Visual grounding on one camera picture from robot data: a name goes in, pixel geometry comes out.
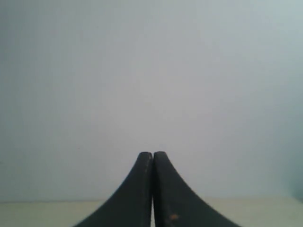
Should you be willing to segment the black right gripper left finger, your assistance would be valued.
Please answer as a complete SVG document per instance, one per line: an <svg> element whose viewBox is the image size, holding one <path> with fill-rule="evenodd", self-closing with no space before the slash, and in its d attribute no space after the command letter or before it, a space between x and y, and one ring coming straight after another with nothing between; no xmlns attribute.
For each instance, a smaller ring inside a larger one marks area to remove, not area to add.
<svg viewBox="0 0 303 227"><path fill-rule="evenodd" d="M150 152L141 152L118 189L77 227L149 227L152 209Z"/></svg>

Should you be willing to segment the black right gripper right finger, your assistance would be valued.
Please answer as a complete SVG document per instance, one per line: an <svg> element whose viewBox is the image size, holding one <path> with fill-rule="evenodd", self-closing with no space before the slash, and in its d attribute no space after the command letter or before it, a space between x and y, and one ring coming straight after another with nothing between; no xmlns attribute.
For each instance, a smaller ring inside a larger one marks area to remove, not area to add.
<svg viewBox="0 0 303 227"><path fill-rule="evenodd" d="M237 227L204 202L163 151L153 155L153 206L157 227Z"/></svg>

